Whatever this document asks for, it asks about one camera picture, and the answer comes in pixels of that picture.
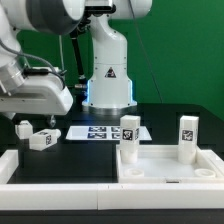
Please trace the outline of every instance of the white box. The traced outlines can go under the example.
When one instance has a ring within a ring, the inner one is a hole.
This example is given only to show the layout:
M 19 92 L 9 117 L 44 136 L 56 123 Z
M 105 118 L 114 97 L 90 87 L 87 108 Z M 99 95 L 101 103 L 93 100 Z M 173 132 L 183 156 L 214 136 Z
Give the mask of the white box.
M 57 134 L 54 130 L 44 129 L 29 138 L 30 149 L 42 151 L 57 143 Z
M 117 145 L 118 182 L 224 184 L 224 162 L 212 150 L 197 147 L 195 163 L 188 165 L 178 161 L 178 150 L 178 145 L 140 145 L 137 163 L 127 164 L 122 161 L 120 146 Z
M 24 120 L 15 126 L 15 131 L 20 139 L 28 139 L 33 134 L 33 126 L 29 121 Z

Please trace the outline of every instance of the white paper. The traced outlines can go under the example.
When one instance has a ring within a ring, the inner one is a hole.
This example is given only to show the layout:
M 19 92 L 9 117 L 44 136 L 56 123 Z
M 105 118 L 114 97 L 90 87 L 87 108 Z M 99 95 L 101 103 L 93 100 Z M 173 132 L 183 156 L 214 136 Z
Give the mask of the white paper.
M 120 140 L 119 126 L 71 126 L 67 140 Z M 139 130 L 140 141 L 151 141 L 152 138 L 145 126 Z

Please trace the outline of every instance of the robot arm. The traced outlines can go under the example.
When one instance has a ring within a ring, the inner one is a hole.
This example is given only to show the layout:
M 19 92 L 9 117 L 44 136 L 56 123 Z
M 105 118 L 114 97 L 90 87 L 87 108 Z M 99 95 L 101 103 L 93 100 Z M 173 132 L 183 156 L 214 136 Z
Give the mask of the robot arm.
M 0 0 L 0 112 L 67 113 L 73 100 L 58 77 L 23 77 L 13 28 L 68 34 L 81 21 L 86 5 L 111 7 L 112 0 Z
M 118 115 L 135 111 L 132 81 L 127 74 L 127 40 L 108 24 L 109 19 L 134 19 L 146 16 L 152 0 L 114 0 L 116 12 L 92 15 L 90 32 L 93 40 L 93 75 L 88 82 L 88 97 L 83 110 Z

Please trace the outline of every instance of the tall white block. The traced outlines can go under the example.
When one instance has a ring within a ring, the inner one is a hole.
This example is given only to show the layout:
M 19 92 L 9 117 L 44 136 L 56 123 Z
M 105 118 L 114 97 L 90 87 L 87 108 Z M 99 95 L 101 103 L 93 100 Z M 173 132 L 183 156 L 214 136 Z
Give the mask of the tall white block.
M 199 118 L 194 116 L 182 116 L 180 119 L 178 144 L 178 160 L 180 163 L 195 163 L 198 121 Z
M 136 163 L 138 159 L 140 117 L 125 115 L 120 119 L 121 159 L 124 163 Z

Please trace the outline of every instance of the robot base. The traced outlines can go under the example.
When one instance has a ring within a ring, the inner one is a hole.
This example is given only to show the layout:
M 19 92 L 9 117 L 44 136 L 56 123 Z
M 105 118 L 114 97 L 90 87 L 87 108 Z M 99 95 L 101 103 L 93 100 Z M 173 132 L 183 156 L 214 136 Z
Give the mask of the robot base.
M 116 115 L 136 112 L 137 111 L 137 103 L 133 102 L 130 106 L 121 107 L 121 108 L 101 108 L 101 107 L 90 106 L 90 105 L 88 105 L 88 103 L 83 102 L 82 109 L 84 112 L 88 112 L 88 113 L 116 116 Z

